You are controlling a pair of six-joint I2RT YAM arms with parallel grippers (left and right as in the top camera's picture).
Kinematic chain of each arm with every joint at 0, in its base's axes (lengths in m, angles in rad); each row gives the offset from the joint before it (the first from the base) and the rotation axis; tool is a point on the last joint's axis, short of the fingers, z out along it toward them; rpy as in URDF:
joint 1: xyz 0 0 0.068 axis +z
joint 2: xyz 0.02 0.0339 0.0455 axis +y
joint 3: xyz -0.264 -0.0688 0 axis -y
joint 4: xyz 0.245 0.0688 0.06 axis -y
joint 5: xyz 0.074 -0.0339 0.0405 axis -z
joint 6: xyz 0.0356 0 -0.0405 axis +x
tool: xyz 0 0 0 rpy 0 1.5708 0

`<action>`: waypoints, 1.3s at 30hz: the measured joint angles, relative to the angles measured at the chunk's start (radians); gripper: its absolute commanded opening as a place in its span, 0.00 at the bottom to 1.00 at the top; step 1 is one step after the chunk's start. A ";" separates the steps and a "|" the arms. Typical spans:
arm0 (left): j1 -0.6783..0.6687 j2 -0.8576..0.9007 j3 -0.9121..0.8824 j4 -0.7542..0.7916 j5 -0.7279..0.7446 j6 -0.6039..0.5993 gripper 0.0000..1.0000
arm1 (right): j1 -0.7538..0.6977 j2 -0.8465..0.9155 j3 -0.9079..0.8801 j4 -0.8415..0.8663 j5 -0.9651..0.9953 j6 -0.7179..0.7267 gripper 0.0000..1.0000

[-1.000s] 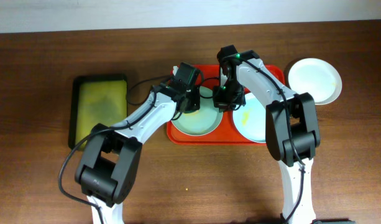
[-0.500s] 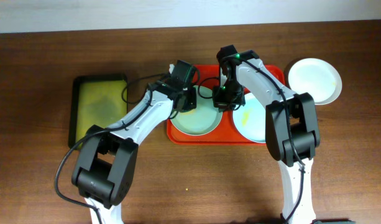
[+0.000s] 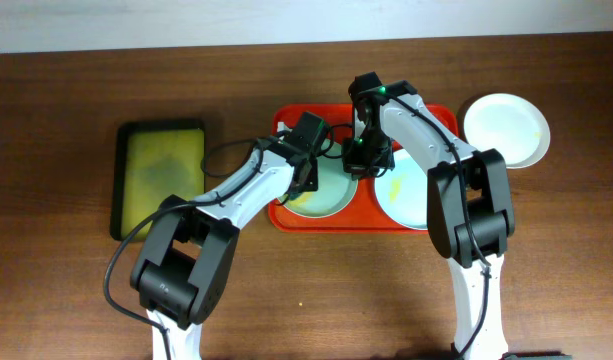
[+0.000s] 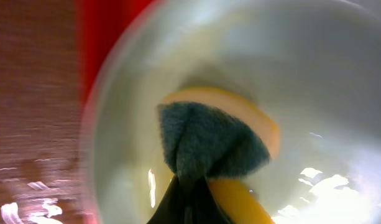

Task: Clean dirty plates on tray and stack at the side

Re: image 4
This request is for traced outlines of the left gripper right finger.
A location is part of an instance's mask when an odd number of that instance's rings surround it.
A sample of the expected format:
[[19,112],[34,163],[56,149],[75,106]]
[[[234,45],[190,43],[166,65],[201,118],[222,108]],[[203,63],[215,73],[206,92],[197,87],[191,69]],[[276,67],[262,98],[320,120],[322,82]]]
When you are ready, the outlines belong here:
[[191,224],[232,224],[217,204],[205,178],[199,179],[190,194]]

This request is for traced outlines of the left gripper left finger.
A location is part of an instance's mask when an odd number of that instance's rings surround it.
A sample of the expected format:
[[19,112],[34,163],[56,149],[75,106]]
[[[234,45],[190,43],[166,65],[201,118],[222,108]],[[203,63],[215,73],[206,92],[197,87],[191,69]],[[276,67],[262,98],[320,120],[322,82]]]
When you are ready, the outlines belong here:
[[190,224],[190,192],[182,187],[177,175],[147,224]]

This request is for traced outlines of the green and yellow sponge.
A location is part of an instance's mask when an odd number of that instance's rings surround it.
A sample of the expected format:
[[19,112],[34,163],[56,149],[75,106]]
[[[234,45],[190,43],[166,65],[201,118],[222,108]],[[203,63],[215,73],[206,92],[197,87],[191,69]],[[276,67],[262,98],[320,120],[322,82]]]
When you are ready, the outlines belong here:
[[278,126],[253,103],[219,88],[195,87],[167,95],[158,108],[167,166],[191,194],[205,178],[232,223],[271,223],[241,179],[273,159]]

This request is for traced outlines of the mint green plate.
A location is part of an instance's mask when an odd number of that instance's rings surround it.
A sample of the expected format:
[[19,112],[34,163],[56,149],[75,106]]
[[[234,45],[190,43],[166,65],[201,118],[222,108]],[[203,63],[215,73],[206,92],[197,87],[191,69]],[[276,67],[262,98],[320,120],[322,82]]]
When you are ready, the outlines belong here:
[[246,185],[277,223],[381,223],[381,1],[162,1],[116,42],[81,145],[100,223],[146,223],[172,173],[157,106],[237,93],[281,131]]

